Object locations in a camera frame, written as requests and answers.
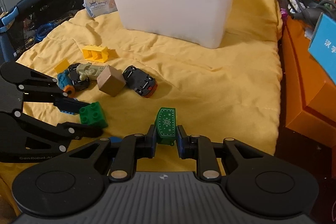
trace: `yellow blanket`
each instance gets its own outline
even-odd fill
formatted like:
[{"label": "yellow blanket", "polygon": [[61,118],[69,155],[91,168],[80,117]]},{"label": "yellow blanket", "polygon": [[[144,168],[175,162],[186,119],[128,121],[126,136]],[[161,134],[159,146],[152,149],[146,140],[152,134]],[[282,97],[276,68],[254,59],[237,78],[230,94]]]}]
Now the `yellow blanket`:
[{"label": "yellow blanket", "polygon": [[[205,135],[214,142],[232,137],[273,154],[280,113],[282,71],[277,41],[281,27],[276,0],[234,0],[223,41],[218,49],[210,50],[126,30],[118,12],[91,19],[82,10],[26,51],[18,62],[56,77],[54,67],[64,58],[70,64],[86,63],[81,52],[84,46],[107,46],[111,51],[106,65],[121,71],[134,65],[155,77],[158,88],[149,99],[126,87],[113,98],[92,81],[87,90],[78,93],[79,100],[102,105],[109,124],[103,136],[146,133],[160,107],[174,107],[177,124],[182,124],[188,135]],[[25,103],[24,111],[53,125],[79,122],[78,115],[60,113],[52,104]],[[70,149],[91,141],[73,141]],[[11,184],[31,165],[0,164],[0,195],[17,213]],[[196,163],[179,159],[176,146],[159,145],[155,158],[139,160],[137,169],[195,170]]]}]

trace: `toy figure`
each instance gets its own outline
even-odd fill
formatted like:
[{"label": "toy figure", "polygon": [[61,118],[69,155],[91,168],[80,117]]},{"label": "toy figure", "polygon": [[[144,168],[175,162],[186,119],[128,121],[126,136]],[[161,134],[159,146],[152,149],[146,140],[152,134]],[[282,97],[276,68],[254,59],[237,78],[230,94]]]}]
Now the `toy figure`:
[{"label": "toy figure", "polygon": [[97,80],[97,77],[104,70],[105,66],[95,66],[91,63],[78,65],[76,71],[79,74],[79,79],[84,81],[86,78]]},{"label": "toy figure", "polygon": [[57,85],[61,90],[68,94],[69,98],[75,96],[75,88],[69,78],[69,71],[67,69],[57,75]]}]

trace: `lego brick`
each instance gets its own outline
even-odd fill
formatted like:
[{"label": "lego brick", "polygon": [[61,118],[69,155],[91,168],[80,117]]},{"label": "lego brick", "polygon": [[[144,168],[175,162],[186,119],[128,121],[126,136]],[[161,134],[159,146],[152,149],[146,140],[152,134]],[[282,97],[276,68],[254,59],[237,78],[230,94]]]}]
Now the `lego brick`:
[{"label": "lego brick", "polygon": [[68,67],[70,66],[68,60],[64,59],[61,63],[59,63],[54,70],[56,71],[57,74],[62,73],[65,71]]},{"label": "lego brick", "polygon": [[121,72],[114,67],[106,66],[98,76],[97,84],[100,91],[115,97],[126,85],[126,81]]},{"label": "lego brick", "polygon": [[89,61],[95,61],[105,63],[109,58],[109,52],[107,47],[102,46],[85,46],[82,49],[84,59]]},{"label": "lego brick", "polygon": [[103,109],[101,108],[99,102],[82,107],[79,110],[79,116],[81,119],[81,124],[87,124],[89,126],[99,128],[108,127]]},{"label": "lego brick", "polygon": [[155,120],[157,128],[157,143],[174,145],[176,114],[175,108],[160,108]]}]

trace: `green toy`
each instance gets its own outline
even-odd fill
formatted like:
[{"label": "green toy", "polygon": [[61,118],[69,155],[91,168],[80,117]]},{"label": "green toy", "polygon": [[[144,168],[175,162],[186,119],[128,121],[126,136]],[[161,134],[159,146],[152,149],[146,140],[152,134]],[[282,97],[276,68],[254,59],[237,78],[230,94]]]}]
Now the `green toy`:
[{"label": "green toy", "polygon": [[106,128],[109,126],[99,102],[82,107],[79,110],[79,116],[81,118],[81,124],[99,128]]},{"label": "green toy", "polygon": [[157,143],[174,145],[176,139],[175,128],[176,128],[176,110],[175,108],[160,108],[155,125],[157,129]]}]

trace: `orange wheel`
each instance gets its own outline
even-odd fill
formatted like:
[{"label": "orange wheel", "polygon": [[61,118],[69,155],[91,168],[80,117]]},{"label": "orange wheel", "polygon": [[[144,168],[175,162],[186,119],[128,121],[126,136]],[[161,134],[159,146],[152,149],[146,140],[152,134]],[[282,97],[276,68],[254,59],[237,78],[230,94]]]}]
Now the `orange wheel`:
[{"label": "orange wheel", "polygon": [[68,94],[69,98],[74,98],[75,97],[75,88],[73,85],[67,85],[65,86],[64,92],[66,92]]}]

